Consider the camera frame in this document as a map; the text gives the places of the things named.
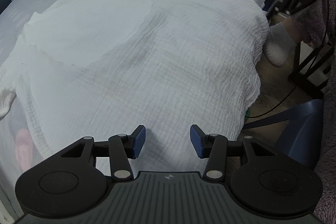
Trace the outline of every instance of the gray bedsheet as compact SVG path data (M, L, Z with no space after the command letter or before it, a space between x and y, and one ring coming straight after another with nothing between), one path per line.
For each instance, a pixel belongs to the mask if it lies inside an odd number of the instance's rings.
M0 64L2 64L16 43L23 25L29 21L34 12L42 13L56 0L13 0L0 15ZM264 0L255 0L259 6ZM0 200L8 212L17 219L22 215L16 200L14 187L16 180L22 174L22 169L16 160L16 134L21 129L28 129L25 114L18 98L15 98L8 115L0 120ZM42 160L34 149L32 166Z

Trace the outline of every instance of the green object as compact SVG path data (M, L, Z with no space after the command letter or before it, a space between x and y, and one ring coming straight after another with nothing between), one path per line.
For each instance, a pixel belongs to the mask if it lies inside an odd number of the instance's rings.
M249 116L250 116L250 114L251 114L251 110L250 110L250 108L248 108L248 109L247 109L247 111L245 112L245 121L247 121L247 120L248 120L248 118L247 118L247 117L249 117Z

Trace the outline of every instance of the blue gripper pad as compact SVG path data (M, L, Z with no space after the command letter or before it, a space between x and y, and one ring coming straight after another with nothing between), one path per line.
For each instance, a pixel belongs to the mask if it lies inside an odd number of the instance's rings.
M139 134L134 139L134 146L133 146L133 155L135 158L139 157L143 144L146 140L146 128L143 127Z
M202 146L202 138L193 126L190 127L190 140L195 148L197 156L200 159L203 159L204 158L204 148Z

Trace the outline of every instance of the blue plastic chair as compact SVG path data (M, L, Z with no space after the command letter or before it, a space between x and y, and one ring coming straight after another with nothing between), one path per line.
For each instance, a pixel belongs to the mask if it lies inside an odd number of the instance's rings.
M244 129L290 120L274 145L278 151L314 169L320 158L323 129L323 101L311 100L273 116L246 123Z

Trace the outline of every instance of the bed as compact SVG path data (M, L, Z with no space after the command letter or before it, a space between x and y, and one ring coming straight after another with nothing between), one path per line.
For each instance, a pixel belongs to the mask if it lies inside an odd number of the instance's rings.
M32 14L44 12L56 1L13 0L0 15L0 64L8 58L24 24ZM263 7L264 0L254 1ZM11 223L22 215L14 193L16 180L24 170L41 162L43 157L34 145L32 153L27 149L31 145L25 138L29 134L29 127L18 98L14 98L9 113L1 118L0 130L0 223L4 224Z

